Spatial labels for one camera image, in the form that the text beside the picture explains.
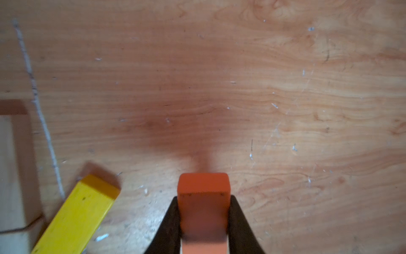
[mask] wood grain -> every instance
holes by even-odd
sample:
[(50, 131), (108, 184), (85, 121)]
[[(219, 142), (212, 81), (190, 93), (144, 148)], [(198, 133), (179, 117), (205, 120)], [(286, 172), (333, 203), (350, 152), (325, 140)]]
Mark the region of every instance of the wood grain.
[(47, 219), (61, 198), (13, 18), (65, 191), (89, 161), (122, 172), (95, 235), (110, 236), (88, 253), (142, 253), (179, 175), (197, 171), (229, 174), (266, 253), (405, 251), (404, 1), (2, 7), (0, 98), (31, 110)]

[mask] pencil line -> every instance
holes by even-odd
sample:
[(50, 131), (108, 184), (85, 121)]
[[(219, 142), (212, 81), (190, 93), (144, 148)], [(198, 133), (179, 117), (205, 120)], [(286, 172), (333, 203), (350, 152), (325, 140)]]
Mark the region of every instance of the pencil line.
[(48, 130), (48, 126), (47, 126), (47, 123), (45, 121), (44, 114), (42, 113), (42, 110), (41, 110), (41, 104), (39, 103), (37, 82), (35, 81), (34, 75), (32, 74), (30, 57), (29, 57), (29, 55), (27, 53), (27, 49), (25, 47), (25, 43), (24, 43), (24, 39), (23, 39), (23, 34), (22, 34), (21, 30), (20, 30), (17, 19), (13, 19), (13, 26), (14, 26), (14, 29), (15, 29), (15, 31), (17, 33), (17, 38), (18, 38), (18, 42), (20, 43), (21, 51), (23, 53), (27, 73), (28, 73), (28, 76), (30, 77), (30, 80), (31, 80), (31, 89), (32, 89), (32, 93), (34, 95), (33, 102), (34, 102), (35, 107), (37, 109), (38, 117), (39, 117), (39, 120), (41, 121), (41, 125), (42, 125), (42, 128), (43, 128), (44, 133), (45, 133), (45, 138), (47, 140), (48, 149), (49, 149), (50, 154), (51, 154), (52, 166), (53, 166), (54, 171), (55, 171), (56, 182), (58, 183), (59, 193), (60, 193), (60, 196), (62, 197), (62, 199), (65, 200), (66, 195), (65, 195), (65, 191), (63, 190), (62, 179), (60, 177), (60, 172), (59, 172), (59, 167), (58, 167), (58, 161), (56, 160), (54, 147), (52, 146), (51, 134), (50, 134), (50, 132)]

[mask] wooden block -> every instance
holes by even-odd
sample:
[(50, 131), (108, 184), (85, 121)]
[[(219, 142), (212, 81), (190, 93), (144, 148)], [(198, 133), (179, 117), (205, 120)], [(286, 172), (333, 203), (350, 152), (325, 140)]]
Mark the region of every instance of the wooden block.
[(22, 230), (0, 234), (0, 254), (29, 254), (45, 229), (45, 219), (40, 217)]
[(188, 173), (177, 188), (182, 252), (227, 253), (231, 188), (226, 173)]
[(0, 231), (41, 216), (30, 117), (15, 100), (0, 102)]
[(77, 183), (33, 254), (80, 254), (99, 227), (120, 190), (93, 175)]

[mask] orange wooden piece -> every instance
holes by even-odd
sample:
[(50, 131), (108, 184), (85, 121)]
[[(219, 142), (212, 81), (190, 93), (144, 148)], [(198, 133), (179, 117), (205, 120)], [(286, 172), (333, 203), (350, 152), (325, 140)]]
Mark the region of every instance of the orange wooden piece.
[(226, 253), (231, 187), (226, 173), (188, 173), (177, 188), (182, 252)]

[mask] yellow wooden strip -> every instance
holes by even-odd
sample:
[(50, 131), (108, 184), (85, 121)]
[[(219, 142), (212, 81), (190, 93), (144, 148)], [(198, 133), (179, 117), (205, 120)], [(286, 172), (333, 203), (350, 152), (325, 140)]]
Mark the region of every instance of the yellow wooden strip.
[(120, 190), (88, 175), (77, 183), (32, 254), (80, 254)]

